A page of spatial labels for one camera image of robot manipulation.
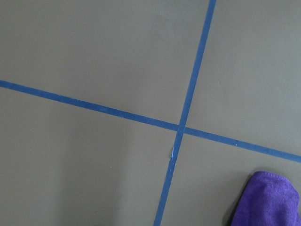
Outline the purple microfiber towel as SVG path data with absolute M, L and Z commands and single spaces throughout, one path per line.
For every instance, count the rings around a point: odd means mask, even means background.
M 258 171 L 249 179 L 231 225 L 299 226 L 299 202 L 299 193 L 287 178 Z

